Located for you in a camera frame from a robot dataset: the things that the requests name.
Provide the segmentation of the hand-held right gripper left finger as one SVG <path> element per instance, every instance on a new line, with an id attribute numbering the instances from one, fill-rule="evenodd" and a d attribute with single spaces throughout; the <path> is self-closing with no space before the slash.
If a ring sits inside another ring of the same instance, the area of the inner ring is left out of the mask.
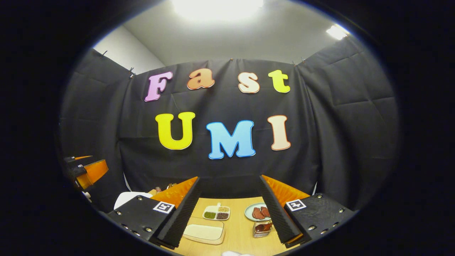
<path id="1" fill-rule="evenodd" d="M 155 196 L 134 196 L 107 217 L 131 235 L 175 249 L 200 198 L 200 178 L 193 177 Z"/>

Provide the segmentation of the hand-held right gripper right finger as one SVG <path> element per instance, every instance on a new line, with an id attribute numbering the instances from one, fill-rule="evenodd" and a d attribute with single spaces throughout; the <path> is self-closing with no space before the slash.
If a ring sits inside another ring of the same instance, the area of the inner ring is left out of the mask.
<path id="1" fill-rule="evenodd" d="M 324 193 L 310 196 L 265 175 L 257 186 L 278 238 L 288 248 L 326 237 L 357 214 Z"/>

